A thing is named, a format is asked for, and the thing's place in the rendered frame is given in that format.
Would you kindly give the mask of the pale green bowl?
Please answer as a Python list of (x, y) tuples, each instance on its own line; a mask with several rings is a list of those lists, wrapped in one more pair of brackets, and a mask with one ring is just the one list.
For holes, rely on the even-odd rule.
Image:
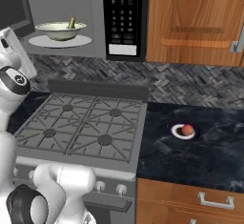
[(87, 25), (83, 23), (74, 23), (73, 26), (69, 22), (51, 22), (36, 25), (35, 28), (44, 32), (49, 39), (54, 41), (72, 40)]

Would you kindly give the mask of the dark microwave door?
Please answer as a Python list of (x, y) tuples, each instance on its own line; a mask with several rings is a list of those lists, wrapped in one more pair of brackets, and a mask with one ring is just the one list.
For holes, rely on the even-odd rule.
[(7, 27), (21, 38), (35, 32), (29, 0), (0, 0), (0, 30)]

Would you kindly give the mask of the orange peach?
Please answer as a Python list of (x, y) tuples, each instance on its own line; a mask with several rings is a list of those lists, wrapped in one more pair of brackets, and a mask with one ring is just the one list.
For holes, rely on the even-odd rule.
[(182, 133), (184, 135), (191, 135), (191, 134), (193, 134), (193, 127), (191, 125), (185, 125), (182, 128)]

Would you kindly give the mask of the grey gas stove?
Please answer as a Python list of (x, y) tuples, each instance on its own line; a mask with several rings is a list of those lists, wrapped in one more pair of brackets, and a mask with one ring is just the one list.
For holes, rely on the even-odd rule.
[[(51, 80), (51, 95), (16, 131), (16, 184), (31, 184), (29, 172), (43, 163), (72, 163), (93, 168), (96, 182), (84, 196), (97, 224), (135, 224), (136, 169), (148, 88)], [(120, 196), (116, 186), (127, 192)]]

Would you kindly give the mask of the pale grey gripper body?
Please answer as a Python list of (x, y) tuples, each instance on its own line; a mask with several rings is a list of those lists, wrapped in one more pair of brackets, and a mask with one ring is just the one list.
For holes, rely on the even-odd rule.
[(37, 75), (37, 71), (11, 28), (8, 28), (7, 40), (20, 57), (19, 71), (24, 73), (27, 78), (34, 78)]

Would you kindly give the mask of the wooden drawer front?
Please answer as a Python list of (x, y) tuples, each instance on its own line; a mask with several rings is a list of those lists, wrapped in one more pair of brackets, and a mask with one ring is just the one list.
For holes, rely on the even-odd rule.
[[(234, 209), (203, 206), (198, 193), (205, 199), (226, 202), (234, 198)], [(136, 224), (244, 224), (244, 193), (175, 184), (150, 179), (137, 179)]]

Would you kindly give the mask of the wooden cupboard door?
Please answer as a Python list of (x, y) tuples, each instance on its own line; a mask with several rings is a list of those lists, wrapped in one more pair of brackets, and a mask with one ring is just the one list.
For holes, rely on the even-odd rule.
[(147, 60), (238, 67), (244, 0), (149, 0)]

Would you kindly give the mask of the grey microwave turntable plate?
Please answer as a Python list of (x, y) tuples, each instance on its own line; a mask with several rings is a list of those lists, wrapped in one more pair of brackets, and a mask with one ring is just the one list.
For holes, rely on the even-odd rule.
[(31, 38), (29, 43), (42, 48), (65, 49), (87, 45), (91, 41), (92, 40), (88, 36), (84, 35), (76, 35), (73, 39), (68, 41), (55, 41), (49, 39), (47, 35), (40, 35)]

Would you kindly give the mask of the grey microwave oven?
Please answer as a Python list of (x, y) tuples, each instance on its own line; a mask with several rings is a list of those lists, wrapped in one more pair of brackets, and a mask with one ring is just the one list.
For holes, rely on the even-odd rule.
[(28, 53), (145, 60), (148, 0), (29, 0), (29, 3), (34, 26), (69, 22), (75, 17), (77, 23), (87, 25), (77, 35), (88, 36), (91, 42), (65, 49), (37, 47), (29, 40), (46, 34), (35, 29), (22, 39)]

